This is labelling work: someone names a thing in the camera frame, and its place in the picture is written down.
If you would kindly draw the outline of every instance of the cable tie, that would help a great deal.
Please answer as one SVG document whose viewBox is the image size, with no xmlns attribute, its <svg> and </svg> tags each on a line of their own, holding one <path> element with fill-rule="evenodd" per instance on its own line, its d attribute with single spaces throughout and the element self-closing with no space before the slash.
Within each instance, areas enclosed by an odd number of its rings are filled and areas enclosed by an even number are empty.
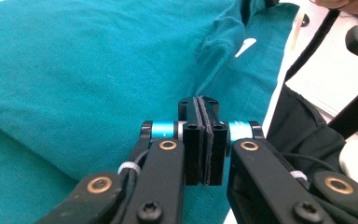
<svg viewBox="0 0 358 224">
<path fill-rule="evenodd" d="M 303 179 L 305 179 L 305 180 L 308 181 L 307 176 L 304 175 L 304 173 L 302 173 L 301 171 L 292 171 L 292 172 L 290 172 L 290 174 L 291 174 L 295 179 L 303 178 Z"/>
<path fill-rule="evenodd" d="M 139 176 L 141 174 L 141 167 L 133 161 L 125 161 L 118 167 L 118 173 L 120 174 L 123 169 L 132 169 Z"/>
</svg>

